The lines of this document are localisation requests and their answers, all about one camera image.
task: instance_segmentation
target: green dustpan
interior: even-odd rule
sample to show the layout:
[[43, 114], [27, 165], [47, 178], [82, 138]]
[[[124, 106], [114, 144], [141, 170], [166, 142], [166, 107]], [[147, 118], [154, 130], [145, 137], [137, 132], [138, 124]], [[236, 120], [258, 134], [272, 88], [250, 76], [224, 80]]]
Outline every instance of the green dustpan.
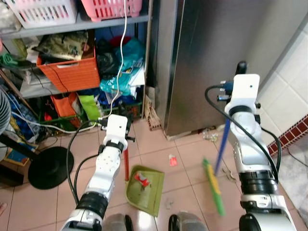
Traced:
[[[142, 189], [140, 182], [134, 179], [138, 171], [150, 181], [150, 185], [144, 189]], [[134, 166], [131, 170], [126, 188], [126, 198], [128, 202], [132, 206], [157, 217], [163, 191], [164, 177], [165, 174], [163, 172], [140, 165]]]

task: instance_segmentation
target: refrigerator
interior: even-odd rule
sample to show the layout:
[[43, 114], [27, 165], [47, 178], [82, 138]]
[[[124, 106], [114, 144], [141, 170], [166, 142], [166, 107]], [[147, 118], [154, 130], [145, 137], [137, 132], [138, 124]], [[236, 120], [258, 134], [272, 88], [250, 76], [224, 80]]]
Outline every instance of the refrigerator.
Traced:
[[149, 75], [165, 134], [223, 124], [205, 89], [233, 79], [241, 60], [262, 86], [307, 9], [307, 0], [154, 1]]

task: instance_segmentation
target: white basket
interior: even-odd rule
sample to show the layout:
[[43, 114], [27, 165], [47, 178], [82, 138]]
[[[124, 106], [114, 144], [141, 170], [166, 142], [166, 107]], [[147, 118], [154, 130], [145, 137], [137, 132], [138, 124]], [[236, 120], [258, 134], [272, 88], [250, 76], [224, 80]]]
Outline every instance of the white basket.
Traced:
[[47, 27], [76, 22], [74, 0], [6, 0], [24, 28]]

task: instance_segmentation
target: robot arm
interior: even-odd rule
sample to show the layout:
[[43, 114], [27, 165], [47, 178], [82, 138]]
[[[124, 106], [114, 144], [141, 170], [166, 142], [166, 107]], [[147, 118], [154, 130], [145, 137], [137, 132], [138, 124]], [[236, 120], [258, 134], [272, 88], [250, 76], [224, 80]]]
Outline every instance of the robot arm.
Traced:
[[104, 138], [105, 148], [96, 159], [96, 169], [86, 189], [62, 227], [62, 231], [101, 231], [115, 177], [119, 173], [120, 155], [127, 149], [128, 119], [110, 115]]
[[[255, 119], [258, 86], [258, 75], [236, 75], [225, 113], [268, 152]], [[241, 206], [246, 210], [240, 219], [240, 231], [296, 231], [284, 197], [278, 194], [278, 182], [264, 152], [233, 122], [230, 131], [228, 139], [241, 181]]]

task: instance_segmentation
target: white cable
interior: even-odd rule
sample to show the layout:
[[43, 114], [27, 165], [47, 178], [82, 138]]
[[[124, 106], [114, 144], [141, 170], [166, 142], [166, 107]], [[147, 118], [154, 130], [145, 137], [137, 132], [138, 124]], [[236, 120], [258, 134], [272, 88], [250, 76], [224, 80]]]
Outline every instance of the white cable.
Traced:
[[[12, 114], [15, 115], [15, 116], [17, 116], [17, 117], [19, 117], [19, 118], [21, 118], [21, 119], [23, 119], [25, 122], [28, 122], [28, 123], [30, 123], [30, 124], [34, 124], [34, 125], [37, 125], [37, 126], [47, 127], [47, 128], [54, 128], [54, 129], [57, 129], [57, 130], [59, 130], [59, 131], [61, 131], [61, 132], [67, 133], [67, 134], [74, 134], [74, 133], [76, 132], [76, 131], [65, 131], [65, 130], [63, 130], [63, 129], [61, 129], [61, 128], [58, 128], [58, 127], [56, 127], [56, 126], [53, 126], [53, 125], [38, 124], [38, 123], [32, 122], [32, 121], [30, 121], [30, 120], [27, 120], [27, 119], [25, 119], [25, 118], [22, 118], [20, 115], [18, 115], [18, 114], [15, 113], [15, 112], [12, 112]], [[81, 129], [81, 130], [79, 130], [79, 131], [86, 131], [86, 130], [89, 130], [89, 129], [95, 127], [95, 126], [96, 126], [96, 122], [95, 122], [91, 127], [83, 128], [83, 129]]]
[[[21, 114], [22, 118], [23, 118], [23, 119], [26, 119], [26, 118], [24, 117], [24, 115], [21, 113], [21, 111], [19, 110], [18, 106], [15, 104], [14, 100], [8, 95], [8, 93], [6, 93], [4, 90], [3, 90], [2, 92], [6, 95], [6, 97], [8, 97], [9, 100], [11, 100], [11, 102], [12, 102], [12, 103], [14, 104], [14, 106], [16, 107], [16, 110]], [[35, 135], [34, 131], [32, 130], [31, 126], [30, 126], [29, 124], [28, 124], [28, 126], [29, 126], [30, 130], [32, 131], [33, 136], [35, 137], [36, 135]]]
[[112, 99], [111, 101], [111, 105], [110, 105], [110, 112], [108, 115], [105, 115], [103, 117], [101, 117], [101, 119], [104, 119], [104, 118], [107, 118], [111, 115], [112, 113], [112, 104], [114, 103], [114, 101], [116, 100], [116, 98], [118, 97], [119, 93], [120, 93], [120, 89], [119, 89], [119, 76], [121, 74], [121, 70], [122, 70], [122, 67], [123, 67], [123, 63], [124, 63], [124, 58], [123, 58], [123, 49], [122, 49], [122, 45], [123, 45], [123, 40], [124, 40], [124, 36], [126, 34], [126, 27], [127, 27], [127, 14], [126, 14], [126, 1], [127, 0], [124, 0], [124, 15], [125, 15], [125, 24], [124, 24], [124, 31], [123, 31], [123, 35], [122, 35], [122, 38], [121, 38], [121, 43], [120, 43], [120, 51], [121, 51], [121, 58], [122, 58], [122, 63], [121, 63], [121, 66], [120, 66], [120, 69], [117, 73], [117, 76], [116, 76], [116, 87], [117, 87], [117, 92], [116, 92], [116, 95], [115, 97]]

